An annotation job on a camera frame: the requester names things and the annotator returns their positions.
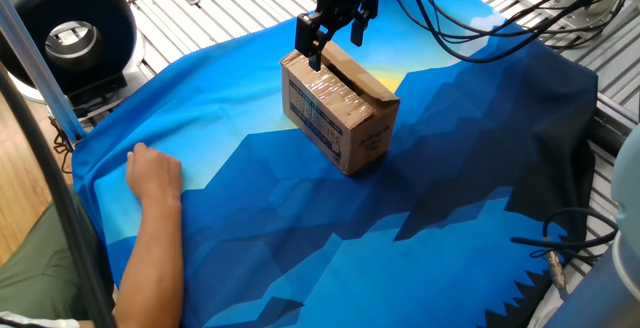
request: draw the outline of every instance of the sleeve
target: sleeve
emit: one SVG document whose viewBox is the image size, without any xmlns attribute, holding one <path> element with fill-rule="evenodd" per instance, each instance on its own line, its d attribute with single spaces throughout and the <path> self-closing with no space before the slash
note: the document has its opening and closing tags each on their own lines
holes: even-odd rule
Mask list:
<svg viewBox="0 0 640 328">
<path fill-rule="evenodd" d="M 18 324 L 36 324 L 45 328 L 80 328 L 78 321 L 73 319 L 29 319 L 11 312 L 0 312 L 0 318 Z M 0 328 L 5 327 L 7 326 L 0 323 Z"/>
</svg>

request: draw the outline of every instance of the forearm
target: forearm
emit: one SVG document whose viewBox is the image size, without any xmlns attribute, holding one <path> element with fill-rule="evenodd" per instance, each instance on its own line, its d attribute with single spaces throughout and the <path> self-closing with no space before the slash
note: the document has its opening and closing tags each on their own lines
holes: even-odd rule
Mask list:
<svg viewBox="0 0 640 328">
<path fill-rule="evenodd" d="M 142 202 L 140 231 L 120 284 L 119 328 L 177 328 L 182 316 L 180 202 Z"/>
</svg>

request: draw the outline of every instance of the cardboard box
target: cardboard box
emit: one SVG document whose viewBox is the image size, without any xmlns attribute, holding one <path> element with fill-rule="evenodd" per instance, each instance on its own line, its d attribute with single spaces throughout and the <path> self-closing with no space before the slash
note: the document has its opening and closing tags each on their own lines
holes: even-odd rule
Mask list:
<svg viewBox="0 0 640 328">
<path fill-rule="evenodd" d="M 297 51 L 280 63 L 284 113 L 342 172 L 387 151 L 400 99 L 340 47 L 327 43 L 320 72 Z"/>
</svg>

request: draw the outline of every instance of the robotic arm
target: robotic arm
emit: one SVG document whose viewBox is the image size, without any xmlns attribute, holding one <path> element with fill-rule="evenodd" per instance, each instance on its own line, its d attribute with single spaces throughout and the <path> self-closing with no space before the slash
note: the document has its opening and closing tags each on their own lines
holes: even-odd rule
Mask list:
<svg viewBox="0 0 640 328">
<path fill-rule="evenodd" d="M 316 0 L 315 12 L 298 16 L 295 48 L 309 58 L 309 66 L 320 70 L 325 44 L 341 28 L 351 24 L 351 42 L 362 45 L 370 19 L 378 15 L 378 0 Z"/>
</svg>

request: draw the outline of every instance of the wooden floor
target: wooden floor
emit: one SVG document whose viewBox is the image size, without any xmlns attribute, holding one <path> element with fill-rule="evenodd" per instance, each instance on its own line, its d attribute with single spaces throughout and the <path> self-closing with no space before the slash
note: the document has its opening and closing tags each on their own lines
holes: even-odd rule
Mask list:
<svg viewBox="0 0 640 328">
<path fill-rule="evenodd" d="M 27 104 L 47 142 L 53 145 L 56 131 L 49 123 L 46 107 Z M 62 163 L 62 156 L 54 155 Z M 70 170 L 70 159 L 67 164 Z M 65 179 L 71 182 L 70 175 L 65 174 Z M 0 95 L 0 266 L 20 245 L 50 199 L 29 144 Z"/>
</svg>

